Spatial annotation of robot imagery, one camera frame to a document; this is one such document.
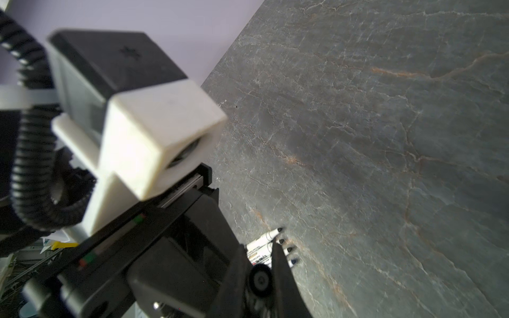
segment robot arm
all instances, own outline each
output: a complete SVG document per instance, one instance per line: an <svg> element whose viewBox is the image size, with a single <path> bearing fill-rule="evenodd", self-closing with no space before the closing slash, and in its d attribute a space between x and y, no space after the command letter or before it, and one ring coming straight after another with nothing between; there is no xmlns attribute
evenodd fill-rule
<svg viewBox="0 0 509 318"><path fill-rule="evenodd" d="M9 239L64 228L80 242L25 285L40 316L120 317L134 301L151 317L310 316L281 246L272 269L253 267L209 187L201 161L226 115L147 35L58 31L49 63L3 12L0 36L24 85L54 83L59 102L21 112ZM85 166L81 178L59 172L68 163L55 159L55 135Z"/></svg>

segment marble countertop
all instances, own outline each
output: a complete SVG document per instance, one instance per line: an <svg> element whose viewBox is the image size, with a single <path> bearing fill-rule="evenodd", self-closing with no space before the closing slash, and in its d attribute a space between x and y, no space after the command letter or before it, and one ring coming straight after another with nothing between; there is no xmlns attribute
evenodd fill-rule
<svg viewBox="0 0 509 318"><path fill-rule="evenodd" d="M203 88L240 242L319 317L509 316L509 2L266 0Z"/></svg>

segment white cube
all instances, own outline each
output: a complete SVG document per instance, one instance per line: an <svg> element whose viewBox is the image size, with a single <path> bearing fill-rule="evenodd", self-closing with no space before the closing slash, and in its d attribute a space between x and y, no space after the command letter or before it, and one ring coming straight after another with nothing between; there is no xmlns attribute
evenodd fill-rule
<svg viewBox="0 0 509 318"><path fill-rule="evenodd" d="M152 198L198 167L226 121L190 79L115 94L108 102L99 170L113 171L138 199ZM196 148L169 167L196 140Z"/></svg>

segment black cable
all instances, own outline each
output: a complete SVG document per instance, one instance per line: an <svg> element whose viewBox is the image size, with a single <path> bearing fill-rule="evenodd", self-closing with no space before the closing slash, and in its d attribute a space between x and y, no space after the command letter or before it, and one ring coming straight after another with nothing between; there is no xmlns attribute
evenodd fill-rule
<svg viewBox="0 0 509 318"><path fill-rule="evenodd" d="M29 89L51 89L53 81L42 45L0 10L0 44L22 65L20 82ZM56 137L51 120L58 104L36 105L21 112L10 198L16 215L40 231L53 231L81 222L92 191L74 204L57 208L50 197Z"/></svg>

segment lens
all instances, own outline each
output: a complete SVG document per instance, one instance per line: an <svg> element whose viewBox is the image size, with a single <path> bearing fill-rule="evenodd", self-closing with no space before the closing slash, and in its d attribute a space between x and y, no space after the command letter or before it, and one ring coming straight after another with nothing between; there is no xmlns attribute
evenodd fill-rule
<svg viewBox="0 0 509 318"><path fill-rule="evenodd" d="M184 148L184 150L182 150L175 157L175 159L173 159L173 161L169 163L168 167L166 167L166 168L168 169L168 168L174 167L174 166L178 165L179 163L181 163L184 159L189 157L189 155L196 149L196 147L198 147L199 142L200 142L200 139L198 138L195 141L193 141L192 143L188 144L187 147Z"/></svg>
<svg viewBox="0 0 509 318"><path fill-rule="evenodd" d="M272 293L272 273L265 264L256 264L249 273L249 287L259 297L266 297Z"/></svg>

